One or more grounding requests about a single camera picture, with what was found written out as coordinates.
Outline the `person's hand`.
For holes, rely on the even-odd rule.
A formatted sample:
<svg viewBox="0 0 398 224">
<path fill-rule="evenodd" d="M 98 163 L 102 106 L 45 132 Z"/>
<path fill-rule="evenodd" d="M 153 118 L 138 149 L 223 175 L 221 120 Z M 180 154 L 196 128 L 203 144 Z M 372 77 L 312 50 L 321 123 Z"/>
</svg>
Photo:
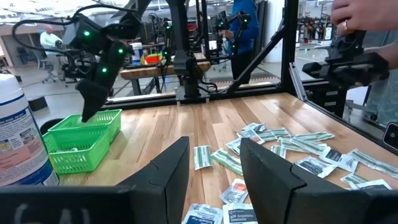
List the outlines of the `person's hand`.
<svg viewBox="0 0 398 224">
<path fill-rule="evenodd" d="M 398 0 L 334 0 L 331 20 L 342 34 L 398 30 Z"/>
</svg>

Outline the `green plastic basket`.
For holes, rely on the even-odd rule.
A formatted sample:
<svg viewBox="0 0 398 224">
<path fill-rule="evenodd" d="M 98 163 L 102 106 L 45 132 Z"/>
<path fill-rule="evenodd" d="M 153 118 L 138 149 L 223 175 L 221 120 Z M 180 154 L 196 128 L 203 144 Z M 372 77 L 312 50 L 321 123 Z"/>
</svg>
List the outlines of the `green plastic basket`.
<svg viewBox="0 0 398 224">
<path fill-rule="evenodd" d="M 106 129 L 109 131 L 109 142 L 112 143 L 113 140 L 118 135 L 121 130 L 121 114 L 122 110 L 106 110 L 97 112 L 92 118 L 87 122 L 83 122 L 82 115 L 73 114 L 70 115 L 55 126 L 49 129 L 49 132 L 67 130 L 67 131 L 82 131 L 82 130 L 102 130 Z"/>
<path fill-rule="evenodd" d="M 50 161 L 57 174 L 94 171 L 109 151 L 109 131 L 59 130 L 43 135 Z M 58 149 L 77 147 L 77 152 L 57 153 Z"/>
</svg>

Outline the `red and yellow container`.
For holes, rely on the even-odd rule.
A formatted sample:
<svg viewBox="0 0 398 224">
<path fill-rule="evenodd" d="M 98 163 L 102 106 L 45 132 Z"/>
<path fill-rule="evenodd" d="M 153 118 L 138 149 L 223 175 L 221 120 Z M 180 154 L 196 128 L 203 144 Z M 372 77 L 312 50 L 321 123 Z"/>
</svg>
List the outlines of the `red and yellow container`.
<svg viewBox="0 0 398 224">
<path fill-rule="evenodd" d="M 155 65 L 162 61 L 163 55 L 160 53 L 143 55 L 141 57 L 142 65 Z"/>
</svg>

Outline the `person's forearm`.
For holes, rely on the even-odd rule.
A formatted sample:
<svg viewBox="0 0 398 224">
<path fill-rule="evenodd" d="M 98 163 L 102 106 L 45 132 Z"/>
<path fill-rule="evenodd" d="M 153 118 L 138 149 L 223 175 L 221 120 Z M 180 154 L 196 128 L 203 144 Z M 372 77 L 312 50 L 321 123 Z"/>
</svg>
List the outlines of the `person's forearm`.
<svg viewBox="0 0 398 224">
<path fill-rule="evenodd" d="M 388 61 L 391 70 L 398 69 L 398 42 L 382 46 L 377 52 L 382 58 Z"/>
</svg>

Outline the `person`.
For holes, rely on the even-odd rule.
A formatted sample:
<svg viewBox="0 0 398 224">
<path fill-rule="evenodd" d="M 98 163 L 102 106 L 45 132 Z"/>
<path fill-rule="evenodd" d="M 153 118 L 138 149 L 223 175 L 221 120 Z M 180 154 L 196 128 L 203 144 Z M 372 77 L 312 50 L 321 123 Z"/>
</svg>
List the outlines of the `person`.
<svg viewBox="0 0 398 224">
<path fill-rule="evenodd" d="M 40 34 L 40 44 L 43 48 L 45 49 L 56 49 L 56 42 L 62 42 L 62 40 L 53 34 L 53 28 L 50 25 L 46 25 L 44 27 L 44 31 Z M 45 51 L 47 58 L 51 61 L 55 72 L 58 76 L 58 78 L 61 81 L 65 80 L 65 75 L 62 70 L 62 61 L 61 61 L 61 56 L 57 56 L 56 52 L 48 52 Z"/>
<path fill-rule="evenodd" d="M 233 79 L 237 80 L 240 74 L 245 71 L 247 66 L 254 58 L 254 43 L 259 34 L 259 21 L 257 18 L 257 8 L 254 0 L 234 0 L 231 13 L 235 14 L 243 11 L 249 14 L 251 19 L 247 23 L 247 28 L 244 29 L 239 38 L 239 21 L 233 21 L 228 30 L 223 31 L 224 36 L 238 44 L 238 53 L 231 59 L 231 70 Z"/>
</svg>

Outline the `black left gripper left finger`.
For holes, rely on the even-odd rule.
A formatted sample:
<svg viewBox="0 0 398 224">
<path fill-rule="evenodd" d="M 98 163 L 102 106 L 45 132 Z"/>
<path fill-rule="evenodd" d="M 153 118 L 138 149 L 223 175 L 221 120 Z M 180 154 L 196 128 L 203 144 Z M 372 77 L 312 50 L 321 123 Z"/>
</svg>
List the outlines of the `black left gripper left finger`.
<svg viewBox="0 0 398 224">
<path fill-rule="evenodd" d="M 190 143 L 180 137 L 110 187 L 0 187 L 0 224 L 181 224 Z"/>
</svg>

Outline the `white packet with red print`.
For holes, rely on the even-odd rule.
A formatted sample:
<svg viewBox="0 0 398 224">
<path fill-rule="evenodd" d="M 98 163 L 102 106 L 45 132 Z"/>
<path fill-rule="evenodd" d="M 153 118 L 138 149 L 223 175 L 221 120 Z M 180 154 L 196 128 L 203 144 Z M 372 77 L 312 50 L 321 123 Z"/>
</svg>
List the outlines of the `white packet with red print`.
<svg viewBox="0 0 398 224">
<path fill-rule="evenodd" d="M 265 140 L 261 138 L 253 129 L 247 129 L 238 134 L 240 138 L 249 138 L 258 144 L 264 144 Z"/>
<path fill-rule="evenodd" d="M 233 183 L 220 195 L 220 199 L 225 203 L 243 203 L 248 196 L 245 181 L 234 179 Z"/>
</svg>

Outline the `white wipes canister blue label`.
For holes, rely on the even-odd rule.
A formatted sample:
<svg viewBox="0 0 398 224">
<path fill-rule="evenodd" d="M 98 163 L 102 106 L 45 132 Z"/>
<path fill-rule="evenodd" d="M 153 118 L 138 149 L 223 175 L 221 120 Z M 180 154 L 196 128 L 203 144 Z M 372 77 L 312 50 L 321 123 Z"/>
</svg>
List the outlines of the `white wipes canister blue label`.
<svg viewBox="0 0 398 224">
<path fill-rule="evenodd" d="M 0 74 L 0 187 L 59 183 L 23 89 Z"/>
<path fill-rule="evenodd" d="M 131 64 L 133 66 L 141 65 L 141 57 L 143 55 L 143 46 L 141 42 L 134 42 L 130 44 L 133 54 L 131 55 Z"/>
</svg>

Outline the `black box on floor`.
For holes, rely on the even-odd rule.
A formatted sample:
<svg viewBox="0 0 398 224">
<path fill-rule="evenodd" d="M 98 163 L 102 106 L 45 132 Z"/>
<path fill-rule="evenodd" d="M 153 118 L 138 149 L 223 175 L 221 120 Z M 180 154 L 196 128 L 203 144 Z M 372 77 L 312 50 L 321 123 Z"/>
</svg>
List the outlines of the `black box on floor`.
<svg viewBox="0 0 398 224">
<path fill-rule="evenodd" d="M 38 111 L 48 107 L 47 101 L 44 96 L 28 98 L 27 100 L 32 111 Z"/>
</svg>

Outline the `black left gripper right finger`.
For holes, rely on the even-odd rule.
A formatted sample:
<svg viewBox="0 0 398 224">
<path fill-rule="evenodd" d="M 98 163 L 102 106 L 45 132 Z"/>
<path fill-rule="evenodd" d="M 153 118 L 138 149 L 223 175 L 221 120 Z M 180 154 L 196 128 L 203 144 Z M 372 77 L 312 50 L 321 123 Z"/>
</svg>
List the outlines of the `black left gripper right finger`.
<svg viewBox="0 0 398 224">
<path fill-rule="evenodd" d="M 258 224 L 398 224 L 398 190 L 346 190 L 248 138 L 240 159 Z"/>
</svg>

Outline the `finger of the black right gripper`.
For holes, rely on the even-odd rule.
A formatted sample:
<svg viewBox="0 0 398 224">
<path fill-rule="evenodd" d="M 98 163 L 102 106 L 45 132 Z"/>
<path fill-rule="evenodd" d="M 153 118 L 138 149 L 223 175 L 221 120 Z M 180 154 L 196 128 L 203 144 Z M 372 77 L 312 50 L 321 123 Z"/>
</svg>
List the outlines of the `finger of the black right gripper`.
<svg viewBox="0 0 398 224">
<path fill-rule="evenodd" d="M 93 105 L 91 103 L 93 96 L 92 84 L 88 80 L 80 80 L 76 85 L 76 90 L 80 92 L 84 99 L 81 121 L 87 122 L 93 116 Z"/>
<path fill-rule="evenodd" d="M 109 87 L 103 83 L 90 81 L 91 83 L 91 106 L 90 118 L 93 117 L 104 105 L 109 95 Z"/>
</svg>

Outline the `grey office chair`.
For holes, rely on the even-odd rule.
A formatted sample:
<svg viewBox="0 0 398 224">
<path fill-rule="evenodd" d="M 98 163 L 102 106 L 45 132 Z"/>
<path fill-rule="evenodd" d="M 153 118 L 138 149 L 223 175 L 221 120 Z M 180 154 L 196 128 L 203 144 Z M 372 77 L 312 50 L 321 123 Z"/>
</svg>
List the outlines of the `grey office chair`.
<svg viewBox="0 0 398 224">
<path fill-rule="evenodd" d="M 52 73 L 54 67 L 49 60 L 47 60 L 46 58 L 39 60 L 38 68 L 47 72 L 47 76 L 42 80 L 42 83 L 57 81 L 57 76 Z"/>
</svg>

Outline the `wooden workbench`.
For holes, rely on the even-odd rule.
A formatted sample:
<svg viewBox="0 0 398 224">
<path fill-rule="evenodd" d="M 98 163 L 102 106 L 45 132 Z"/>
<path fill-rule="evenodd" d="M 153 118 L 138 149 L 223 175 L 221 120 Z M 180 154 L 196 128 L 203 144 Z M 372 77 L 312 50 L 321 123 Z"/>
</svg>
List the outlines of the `wooden workbench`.
<svg viewBox="0 0 398 224">
<path fill-rule="evenodd" d="M 125 80 L 129 80 L 132 85 L 132 92 L 134 96 L 142 95 L 141 86 L 139 84 L 140 78 L 153 78 L 153 77 L 161 77 L 162 75 L 176 75 L 174 71 L 174 66 L 169 65 L 164 72 L 161 72 L 160 67 L 156 67 L 154 65 L 148 67 L 141 68 L 132 68 L 122 70 L 120 73 L 121 78 Z"/>
</svg>

